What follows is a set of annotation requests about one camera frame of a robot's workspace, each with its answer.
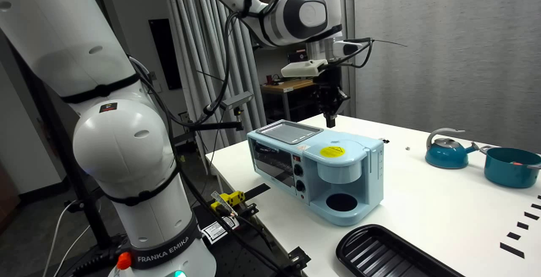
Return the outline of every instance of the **oven window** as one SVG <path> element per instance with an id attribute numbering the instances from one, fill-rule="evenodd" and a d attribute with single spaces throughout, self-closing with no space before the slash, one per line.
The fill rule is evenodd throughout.
<path id="1" fill-rule="evenodd" d="M 266 147 L 259 144 L 256 140 L 251 140 L 251 144 L 254 150 L 254 160 L 257 168 L 278 181 L 294 187 L 295 180 L 293 179 L 291 154 Z"/>

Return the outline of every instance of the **pot handle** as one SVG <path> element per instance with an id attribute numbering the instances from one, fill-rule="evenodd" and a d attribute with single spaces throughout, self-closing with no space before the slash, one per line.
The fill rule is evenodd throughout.
<path id="1" fill-rule="evenodd" d="M 430 146 L 432 146 L 432 139 L 434 138 L 435 135 L 437 134 L 442 134 L 444 132 L 449 132 L 449 133 L 452 133 L 452 132 L 455 132 L 455 133 L 459 133 L 459 132 L 466 132 L 464 130 L 456 130 L 456 129 L 452 129 L 452 128 L 440 128 L 438 130 L 434 130 L 430 135 L 429 137 L 426 139 L 426 149 L 429 150 L 430 149 Z"/>
<path id="2" fill-rule="evenodd" d="M 486 145 L 486 146 L 483 146 L 483 147 L 479 148 L 479 152 L 481 152 L 482 154 L 485 154 L 485 155 L 486 155 L 486 152 L 487 152 L 489 149 L 492 149 L 492 148 L 498 148 L 498 147 Z"/>

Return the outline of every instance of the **red cap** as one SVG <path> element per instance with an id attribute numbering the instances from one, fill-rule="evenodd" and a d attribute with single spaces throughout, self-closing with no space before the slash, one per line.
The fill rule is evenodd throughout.
<path id="1" fill-rule="evenodd" d="M 117 269 L 127 269 L 131 266 L 131 255 L 129 252 L 123 252 L 118 256 L 118 261 L 116 262 Z"/>

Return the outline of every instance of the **oven knob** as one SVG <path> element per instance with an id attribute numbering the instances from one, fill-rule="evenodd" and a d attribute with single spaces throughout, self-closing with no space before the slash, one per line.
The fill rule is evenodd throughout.
<path id="1" fill-rule="evenodd" d="M 296 165 L 293 167 L 293 173 L 295 173 L 296 176 L 302 176 L 303 175 L 303 168 L 301 165 Z"/>
<path id="2" fill-rule="evenodd" d="M 297 181 L 297 184 L 295 185 L 295 188 L 297 188 L 297 190 L 299 192 L 305 192 L 306 191 L 306 187 L 305 187 L 303 181 Z"/>

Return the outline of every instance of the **yellow clamp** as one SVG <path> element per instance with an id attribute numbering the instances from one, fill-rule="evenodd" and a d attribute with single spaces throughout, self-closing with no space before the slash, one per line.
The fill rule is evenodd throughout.
<path id="1" fill-rule="evenodd" d="M 232 194 L 220 194 L 222 199 L 226 201 L 231 207 L 235 206 L 236 204 L 239 204 L 240 202 L 246 200 L 246 197 L 244 196 L 244 192 L 236 191 Z M 218 201 L 211 204 L 212 210 L 216 211 L 216 208 L 220 205 Z"/>

